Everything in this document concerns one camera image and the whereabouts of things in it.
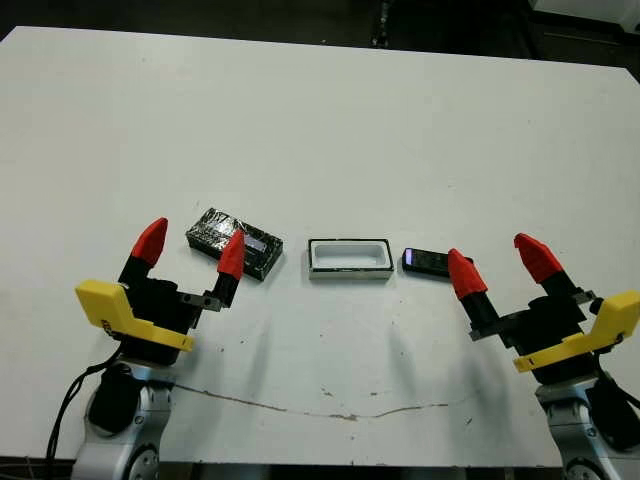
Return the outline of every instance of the scratch mark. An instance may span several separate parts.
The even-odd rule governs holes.
[[[401,413],[401,412],[417,411],[417,410],[423,410],[425,408],[450,407],[452,405],[459,405],[461,403],[466,402],[467,400],[469,400],[471,397],[473,397],[474,395],[476,395],[479,392],[479,390],[475,390],[475,391],[471,392],[469,395],[467,395],[466,397],[464,397],[462,400],[458,400],[456,402],[450,402],[450,403],[428,403],[426,405],[412,405],[412,406],[409,406],[409,407],[394,408],[393,410],[387,410],[385,412],[378,413],[376,415],[361,415],[361,414],[355,414],[355,413],[350,413],[350,414],[346,415],[346,414],[342,414],[342,413],[315,413],[315,412],[309,412],[309,411],[306,411],[306,410],[290,410],[288,408],[276,407],[275,405],[269,405],[269,404],[266,404],[266,403],[253,402],[251,400],[244,400],[242,398],[231,397],[231,396],[228,396],[228,395],[220,395],[218,393],[212,393],[212,392],[210,392],[208,390],[198,390],[197,388],[188,387],[186,385],[180,385],[180,384],[177,384],[177,383],[175,384],[175,387],[179,388],[181,390],[185,390],[187,392],[198,393],[200,395],[206,395],[208,397],[217,398],[219,400],[227,400],[229,402],[241,403],[243,405],[247,405],[247,406],[250,406],[250,407],[265,408],[267,410],[272,410],[274,412],[288,413],[290,415],[304,415],[306,417],[331,418],[331,419],[334,419],[334,420],[344,420],[344,421],[347,421],[347,422],[357,422],[358,420],[361,420],[361,419],[362,420],[377,420],[379,418],[383,418],[383,417],[386,417],[388,415],[394,415],[396,413]],[[467,425],[469,425],[472,420],[473,420],[473,418],[470,418],[467,421]]]
[[[422,410],[424,408],[424,405],[416,405],[415,407],[402,407],[402,408],[394,408],[393,410],[389,410],[388,412],[382,412],[379,413],[378,415],[361,415],[362,418],[382,418],[382,417],[386,417],[387,415],[392,415],[394,413],[398,413],[398,412],[408,412],[410,410]]]
[[[347,420],[349,422],[357,422],[358,418],[361,418],[359,415],[351,414],[351,415],[341,415],[339,413],[332,413],[331,415],[319,415],[313,414],[314,417],[328,417],[328,418],[337,418],[339,420]]]
[[[266,403],[258,403],[252,402],[251,400],[243,400],[241,398],[236,397],[228,397],[227,395],[219,395],[217,393],[211,393],[208,390],[198,390],[196,388],[187,387],[185,385],[176,384],[176,388],[181,388],[182,390],[186,390],[188,392],[199,393],[201,395],[207,395],[208,397],[219,398],[220,400],[229,400],[230,402],[242,403],[244,405],[249,405],[251,407],[260,407],[266,408],[267,410],[273,410],[275,412],[288,412],[286,408],[274,407],[273,405],[267,405]]]

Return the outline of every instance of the robotic arm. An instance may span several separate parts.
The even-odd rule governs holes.
[[[529,308],[500,317],[486,295],[475,266],[460,252],[449,252],[455,293],[471,320],[471,339],[498,335],[520,355],[519,372],[531,371],[542,385],[536,397],[570,480],[640,478],[638,401],[600,367],[599,357],[631,336],[640,318],[640,292],[607,299],[576,287],[549,248],[520,233],[515,247],[546,296]],[[591,302],[597,314],[590,333],[579,305]]]
[[[168,280],[148,278],[167,231],[152,223],[136,242],[118,283],[87,280],[76,293],[92,325],[120,346],[108,362],[85,416],[85,442],[74,480],[157,479],[159,446],[171,413],[171,365],[191,351],[202,310],[231,306],[244,264],[244,234],[237,230],[218,264],[213,290],[183,293]]]

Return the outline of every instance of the black remote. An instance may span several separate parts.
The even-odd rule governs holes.
[[[417,248],[405,248],[402,254],[402,269],[408,272],[428,273],[449,278],[446,253],[430,252]]]

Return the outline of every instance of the black tape-wrapped box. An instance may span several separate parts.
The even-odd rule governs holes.
[[[220,259],[231,235],[239,228],[245,233],[244,271],[258,280],[264,280],[282,253],[282,240],[279,238],[220,210],[210,208],[187,230],[187,241],[191,248]]]

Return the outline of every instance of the dark floor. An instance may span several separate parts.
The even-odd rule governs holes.
[[[381,28],[381,14],[388,20]],[[4,0],[0,38],[43,25],[621,66],[640,79],[640,36],[531,12],[526,0]]]

